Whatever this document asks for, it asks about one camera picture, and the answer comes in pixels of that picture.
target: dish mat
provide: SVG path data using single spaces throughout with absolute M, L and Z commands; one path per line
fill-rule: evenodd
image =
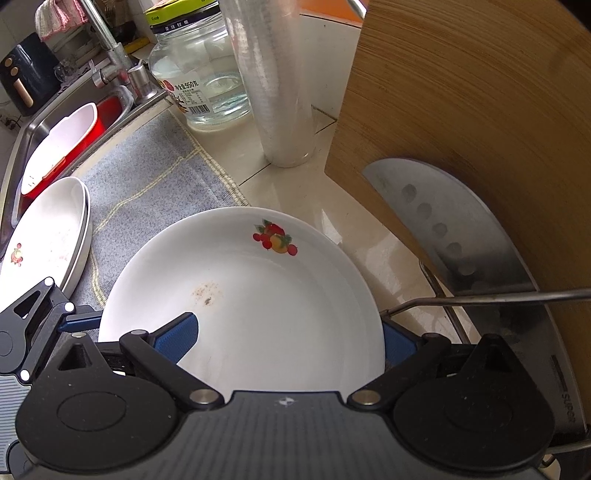
M 123 267 L 154 235 L 194 213 L 248 205 L 234 181 L 169 110 L 80 179 L 90 191 L 93 232 L 72 301 L 95 310 L 104 309 Z M 98 338 L 97 330 L 89 333 Z
M 43 41 L 86 22 L 88 18 L 78 0 L 45 0 L 35 12 L 35 30 Z

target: green jar lid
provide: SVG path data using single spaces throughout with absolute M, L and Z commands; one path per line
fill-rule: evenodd
M 217 9 L 214 9 L 217 10 L 217 12 L 212 11 L 211 8 L 207 8 L 212 7 L 213 4 L 217 6 Z M 164 31 L 175 30 L 175 28 L 170 28 L 170 24 L 179 23 L 179 20 L 185 19 L 185 22 L 182 23 L 187 25 L 188 23 L 186 19 L 194 17 L 195 15 L 193 14 L 197 14 L 197 17 L 201 17 L 197 20 L 202 20 L 203 18 L 209 17 L 218 12 L 219 6 L 217 5 L 217 0 L 163 0 L 147 10 L 145 16 L 152 31 L 155 33 L 161 33 Z

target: beige tile countertop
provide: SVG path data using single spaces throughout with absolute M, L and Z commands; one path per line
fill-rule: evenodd
M 87 171 L 117 143 L 167 108 L 184 122 L 184 116 L 175 106 L 160 102 L 114 135 L 75 175 Z M 224 129 L 193 134 L 240 186 L 252 206 L 293 215 L 340 246 L 365 278 L 380 310 L 416 297 L 433 296 L 415 255 L 325 175 L 324 164 L 336 121 L 314 110 L 314 124 L 316 151 L 307 163 L 294 168 L 269 165 L 252 115 Z M 470 340 L 477 342 L 479 334 L 476 329 L 461 309 L 458 314 Z M 459 342 L 449 319 L 439 307 L 415 308 L 398 315 L 395 320 L 415 333 L 437 332 L 452 342 Z

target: jar label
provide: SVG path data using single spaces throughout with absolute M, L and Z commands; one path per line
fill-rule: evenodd
M 158 80 L 158 83 L 174 98 L 183 113 L 190 115 L 213 113 L 213 106 L 203 93 L 203 85 L 196 72 L 189 72 L 173 79 Z

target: black air fryer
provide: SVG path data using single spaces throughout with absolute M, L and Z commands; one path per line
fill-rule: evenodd
M 0 62 L 0 82 L 23 116 L 41 109 L 60 89 L 53 71 L 58 60 L 32 33 Z

